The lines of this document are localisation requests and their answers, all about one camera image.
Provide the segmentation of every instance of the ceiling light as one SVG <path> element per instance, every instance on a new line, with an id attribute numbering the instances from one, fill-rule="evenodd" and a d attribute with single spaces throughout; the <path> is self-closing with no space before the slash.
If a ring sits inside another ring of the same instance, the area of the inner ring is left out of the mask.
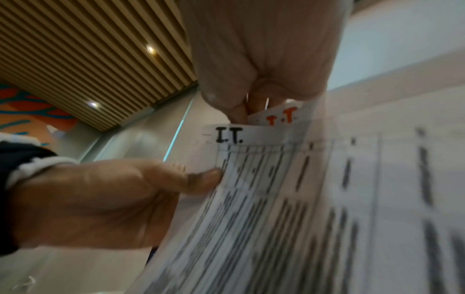
<path id="1" fill-rule="evenodd" d="M 147 45 L 147 52 L 149 52 L 150 54 L 155 54 L 155 49 L 152 46 Z"/>
<path id="2" fill-rule="evenodd" d="M 95 108 L 95 109 L 100 107 L 100 103 L 95 102 L 95 101 L 90 101 L 88 104 L 90 107 Z"/>

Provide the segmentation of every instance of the colorful mural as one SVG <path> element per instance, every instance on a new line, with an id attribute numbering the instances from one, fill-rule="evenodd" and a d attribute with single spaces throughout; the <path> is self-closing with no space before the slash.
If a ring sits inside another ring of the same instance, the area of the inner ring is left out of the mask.
<path id="1" fill-rule="evenodd" d="M 36 137 L 53 149 L 54 137 L 71 130 L 77 122 L 50 103 L 0 83 L 0 132 Z"/>

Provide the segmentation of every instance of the black sleeve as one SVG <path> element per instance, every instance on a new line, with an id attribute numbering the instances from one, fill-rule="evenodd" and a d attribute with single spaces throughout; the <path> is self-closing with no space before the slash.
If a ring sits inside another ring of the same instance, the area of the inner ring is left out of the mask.
<path id="1" fill-rule="evenodd" d="M 6 182 L 11 172 L 20 165 L 30 163 L 33 158 L 56 156 L 48 149 L 32 144 L 0 141 L 0 255 L 10 254 L 18 249 L 10 230 L 8 191 Z"/>

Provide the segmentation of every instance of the wooden slat ceiling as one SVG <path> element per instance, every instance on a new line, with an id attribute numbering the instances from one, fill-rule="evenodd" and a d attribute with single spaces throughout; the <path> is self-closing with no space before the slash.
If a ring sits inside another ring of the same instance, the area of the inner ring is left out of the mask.
<path id="1" fill-rule="evenodd" d="M 0 1 L 0 78 L 108 130 L 196 80 L 174 1 Z"/>

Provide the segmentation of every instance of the sleeve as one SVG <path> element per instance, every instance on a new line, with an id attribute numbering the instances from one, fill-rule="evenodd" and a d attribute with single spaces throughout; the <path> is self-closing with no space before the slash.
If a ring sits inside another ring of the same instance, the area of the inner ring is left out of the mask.
<path id="1" fill-rule="evenodd" d="M 24 136 L 0 133 L 0 255 L 10 254 L 18 249 L 10 231 L 8 190 L 48 167 L 60 163 L 78 163 L 37 145 L 35 138 L 28 141 Z"/>

